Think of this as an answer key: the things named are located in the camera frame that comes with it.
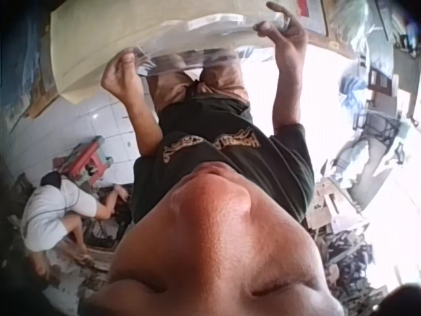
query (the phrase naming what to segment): brown pants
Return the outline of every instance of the brown pants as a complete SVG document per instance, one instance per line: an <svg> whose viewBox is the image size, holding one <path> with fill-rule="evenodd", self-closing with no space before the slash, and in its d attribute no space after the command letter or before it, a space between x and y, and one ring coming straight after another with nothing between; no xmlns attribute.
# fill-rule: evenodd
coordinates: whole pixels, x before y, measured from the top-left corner
<svg viewBox="0 0 421 316"><path fill-rule="evenodd" d="M155 110L160 113L167 105L181 102L194 81L184 72L172 72L147 77ZM247 103L249 96L244 87L243 74L238 61L230 61L204 68L194 95L218 94Z"/></svg>

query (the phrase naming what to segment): man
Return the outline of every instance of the man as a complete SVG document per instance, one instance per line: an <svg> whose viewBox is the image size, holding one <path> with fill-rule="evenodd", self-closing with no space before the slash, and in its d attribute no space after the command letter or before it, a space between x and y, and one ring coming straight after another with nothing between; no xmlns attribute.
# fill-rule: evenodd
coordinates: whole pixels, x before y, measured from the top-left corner
<svg viewBox="0 0 421 316"><path fill-rule="evenodd" d="M255 27L275 43L280 70L274 136L251 123L236 63L148 78L143 99L133 53L117 55L103 87L126 106L141 153L134 167L136 226L121 241L109 283L86 315L342 315L319 252L300 225L313 171L299 100L307 33L291 22Z"/></svg>
<svg viewBox="0 0 421 316"><path fill-rule="evenodd" d="M126 200L128 193L123 187L115 186L103 205L58 172L46 174L25 206L20 227L36 273L48 278L49 265L44 251L71 232L86 254L81 216L109 219L118 196Z"/></svg>

